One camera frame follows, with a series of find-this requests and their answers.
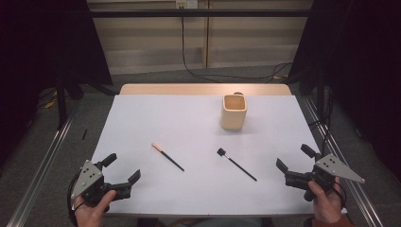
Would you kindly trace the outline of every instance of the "metal bracket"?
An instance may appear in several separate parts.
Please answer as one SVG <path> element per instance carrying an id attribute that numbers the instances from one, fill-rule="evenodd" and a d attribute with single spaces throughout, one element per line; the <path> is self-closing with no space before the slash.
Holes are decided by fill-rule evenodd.
<path id="1" fill-rule="evenodd" d="M 101 172 L 101 170 L 98 169 L 93 163 L 91 163 L 91 161 L 86 160 L 80 172 L 79 178 L 74 186 L 73 194 L 71 194 L 71 199 L 74 200 L 101 177 L 103 177 L 103 173 Z"/>
<path id="2" fill-rule="evenodd" d="M 365 183 L 363 178 L 359 177 L 356 172 L 333 154 L 327 154 L 322 157 L 322 159 L 316 162 L 315 166 L 333 176 L 345 178 L 358 183 Z"/>

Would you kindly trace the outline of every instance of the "ceramic cup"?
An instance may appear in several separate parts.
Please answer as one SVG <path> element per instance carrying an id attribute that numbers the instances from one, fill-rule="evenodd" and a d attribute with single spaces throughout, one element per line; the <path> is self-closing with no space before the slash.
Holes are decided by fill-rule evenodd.
<path id="1" fill-rule="evenodd" d="M 247 101 L 243 94 L 234 93 L 224 96 L 221 109 L 221 127 L 230 131 L 242 129 L 247 110 Z"/>

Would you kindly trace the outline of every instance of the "white tabletop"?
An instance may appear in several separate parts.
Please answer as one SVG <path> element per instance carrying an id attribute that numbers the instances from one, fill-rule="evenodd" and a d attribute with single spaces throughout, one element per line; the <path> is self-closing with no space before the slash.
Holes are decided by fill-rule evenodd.
<path id="1" fill-rule="evenodd" d="M 275 166 L 311 171 L 313 160 L 301 150 L 317 145 L 295 96 L 246 96 L 241 131 L 219 125 L 222 96 L 116 96 L 93 162 L 111 153 L 105 182 L 124 183 L 137 169 L 142 178 L 131 198 L 114 201 L 111 214 L 164 216 L 276 216 L 312 214 L 305 191 L 285 186 Z M 156 143 L 185 171 L 151 146 Z M 244 167 L 255 182 L 227 158 Z"/>

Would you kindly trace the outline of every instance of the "human hand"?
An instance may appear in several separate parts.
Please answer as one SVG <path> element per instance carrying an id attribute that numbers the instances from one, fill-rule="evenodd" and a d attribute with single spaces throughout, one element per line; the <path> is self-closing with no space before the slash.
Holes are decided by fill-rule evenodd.
<path id="1" fill-rule="evenodd" d="M 100 203 L 97 206 L 90 206 L 85 203 L 82 196 L 76 198 L 74 207 L 76 208 L 76 218 L 79 227 L 102 227 L 103 226 L 103 214 L 107 206 L 112 202 L 116 194 L 116 191 L 111 190 L 103 196 Z"/>
<path id="2" fill-rule="evenodd" d="M 336 182 L 334 188 L 340 192 L 340 178 L 336 177 Z M 315 200 L 313 200 L 313 206 L 315 210 L 315 219 L 325 222 L 325 223 L 335 223 L 338 222 L 341 215 L 341 198 L 329 190 L 324 193 L 323 189 L 315 182 L 308 182 L 309 188 L 316 195 Z"/>

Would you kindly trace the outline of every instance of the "black cable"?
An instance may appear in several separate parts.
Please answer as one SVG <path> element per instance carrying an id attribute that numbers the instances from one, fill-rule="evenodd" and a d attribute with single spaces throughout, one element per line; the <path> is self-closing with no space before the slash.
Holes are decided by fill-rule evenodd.
<path id="1" fill-rule="evenodd" d="M 83 201 L 80 205 L 78 205 L 77 207 L 74 208 L 74 213 L 77 212 L 78 208 L 81 207 L 81 205 L 85 204 L 85 201 Z"/>
<path id="2" fill-rule="evenodd" d="M 71 222 L 75 225 L 78 226 L 77 223 L 77 218 L 75 216 L 75 210 L 73 210 L 73 206 L 71 204 L 71 194 L 73 191 L 73 187 L 75 185 L 75 183 L 78 180 L 80 171 L 73 177 L 73 179 L 71 180 L 70 184 L 68 185 L 68 191 L 67 191 L 67 210 L 68 210 L 68 217 L 70 218 Z"/>
<path id="3" fill-rule="evenodd" d="M 302 77 L 304 77 L 307 73 L 309 73 L 314 68 L 314 66 L 312 66 L 312 65 L 313 64 L 302 68 L 295 75 L 292 75 L 291 77 L 288 77 L 287 79 L 283 80 L 282 83 L 289 85 L 291 83 L 298 82 Z"/>
<path id="4" fill-rule="evenodd" d="M 329 95 L 328 95 L 328 100 L 327 100 L 327 106 L 326 110 L 324 113 L 324 118 L 326 122 L 326 128 L 323 128 L 324 130 L 324 138 L 323 138 L 323 143 L 322 143 L 322 152 L 321 154 L 324 156 L 325 154 L 325 144 L 328 139 L 328 135 L 330 133 L 330 128 L 331 128 L 331 113 L 333 112 L 333 103 L 334 103 L 334 98 L 333 94 L 331 92 L 331 89 L 329 90 Z"/>
<path id="5" fill-rule="evenodd" d="M 286 68 L 286 66 L 291 65 L 292 62 L 285 62 L 285 63 L 279 63 L 276 64 L 273 68 L 273 73 L 267 76 L 263 76 L 263 77 L 255 77 L 255 78 L 249 78 L 249 77 L 241 77 L 241 76 L 232 76 L 232 75 L 222 75 L 222 74 L 206 74 L 206 75 L 201 75 L 201 74 L 197 74 L 192 72 L 191 70 L 188 69 L 187 65 L 186 65 L 186 61 L 185 61 L 185 53 L 184 53 L 184 35 L 183 35 L 183 17 L 181 18 L 181 26 L 182 26 L 182 52 L 183 52 L 183 66 L 185 67 L 186 71 L 191 74 L 192 76 L 199 78 L 199 79 L 207 79 L 216 83 L 220 83 L 217 80 L 214 79 L 209 79 L 209 78 L 205 78 L 205 77 L 220 77 L 220 78 L 232 78 L 232 79 L 270 79 L 268 80 L 266 83 L 269 83 L 273 80 L 273 77 L 276 76 L 277 73 L 279 73 L 280 71 L 282 71 L 284 68 Z M 275 71 L 276 68 L 280 65 L 283 65 L 278 71 Z"/>
<path id="6" fill-rule="evenodd" d="M 336 189 L 334 188 L 334 186 L 333 186 L 332 189 L 333 189 L 334 193 L 336 193 L 336 194 L 340 197 L 340 200 L 341 200 L 341 209 L 342 209 L 342 208 L 345 207 L 345 203 L 347 202 L 347 193 L 345 192 L 345 190 L 344 190 L 344 188 L 341 186 L 341 184 L 339 184 L 339 183 L 337 183 L 337 182 L 335 182 L 335 183 L 339 185 L 339 187 L 340 187 L 341 190 L 342 190 L 342 193 L 344 193 L 344 196 L 342 196 L 342 194 L 341 194 L 338 190 L 336 190 Z"/>

